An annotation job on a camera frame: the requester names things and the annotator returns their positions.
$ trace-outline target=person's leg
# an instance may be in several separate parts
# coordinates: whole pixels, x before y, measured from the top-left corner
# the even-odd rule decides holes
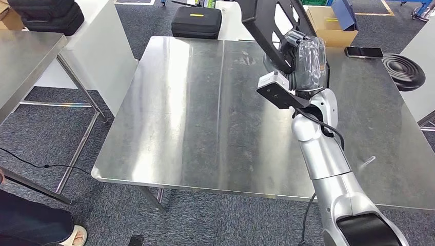
[[[0,190],[1,235],[44,245],[66,240],[73,229],[71,213]]]
[[[41,246],[40,244],[29,242],[16,237],[0,235],[1,246]]]

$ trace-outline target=power cord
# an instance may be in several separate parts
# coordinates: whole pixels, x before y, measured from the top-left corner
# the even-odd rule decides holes
[[[310,206],[311,206],[314,198],[315,198],[315,193],[311,197],[310,202],[308,202],[307,208],[305,209],[304,222],[302,223],[302,237],[301,237],[301,241],[298,243],[298,246],[307,245],[305,242],[305,224],[307,223],[308,210],[310,209]]]
[[[318,119],[316,119],[316,118],[314,118],[314,117],[309,116],[308,114],[304,113],[301,109],[294,109],[294,110],[295,110],[296,112],[302,114],[305,118],[309,119],[310,121],[314,121],[314,122],[316,122],[317,124],[319,124],[319,125],[321,125],[321,126],[323,126],[323,127],[326,127],[326,128],[328,128],[328,129],[330,129],[331,131],[333,131],[335,134],[337,134],[337,136],[340,138],[341,148],[342,148],[343,151],[344,151],[344,138],[343,138],[343,136],[341,135],[341,133],[338,132],[337,129],[335,129],[334,127],[332,127],[332,126],[330,126],[330,125],[328,125],[328,124],[326,124],[326,123],[321,122],[320,120],[318,120]]]
[[[37,166],[37,165],[34,165],[34,164],[32,164],[32,163],[30,163],[30,162],[28,162],[28,161],[25,161],[25,160],[19,158],[18,156],[14,155],[13,153],[11,153],[11,152],[8,151],[8,150],[5,150],[5,149],[3,149],[3,148],[0,148],[0,150],[3,150],[4,152],[6,152],[6,153],[12,155],[13,157],[17,158],[18,160],[20,160],[20,161],[22,161],[22,162],[24,162],[24,163],[27,163],[27,164],[33,166],[34,168],[67,167],[67,168],[75,168],[75,169],[79,169],[80,171],[82,171],[82,172],[84,172],[84,173],[86,173],[86,174],[91,175],[90,173],[86,172],[85,170],[83,170],[83,169],[81,169],[81,168],[78,168],[78,167],[70,167],[70,166],[67,166],[67,165],[59,165],[59,164],[56,164],[56,165],[43,165],[43,166]]]

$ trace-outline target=black carrying case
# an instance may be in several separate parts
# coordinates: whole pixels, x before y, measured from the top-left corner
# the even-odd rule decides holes
[[[221,23],[219,9],[183,6],[175,13],[171,30],[174,37],[217,39]]]
[[[65,16],[74,0],[8,0],[8,3],[26,18],[51,19]]]
[[[24,26],[30,31],[36,32],[61,32],[65,36],[73,35],[85,21],[82,10],[77,3],[73,2],[72,7],[64,17],[41,20],[37,18],[21,17]]]

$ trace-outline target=silver robot arm segment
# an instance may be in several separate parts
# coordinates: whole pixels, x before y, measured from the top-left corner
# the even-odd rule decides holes
[[[322,111],[324,122],[335,128],[334,93],[325,89],[311,102]],[[364,193],[335,139],[302,114],[294,118],[292,130],[317,194],[325,244],[408,246],[402,232]]]

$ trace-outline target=cardboard box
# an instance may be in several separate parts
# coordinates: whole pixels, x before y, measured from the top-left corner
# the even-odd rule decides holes
[[[22,30],[23,28],[21,16],[13,9],[9,9],[6,16],[0,20],[0,30]]]
[[[309,7],[307,10],[317,36],[323,38],[326,47],[350,46],[358,30],[343,31],[330,7]]]
[[[9,5],[0,0],[0,21],[6,16],[9,10]]]

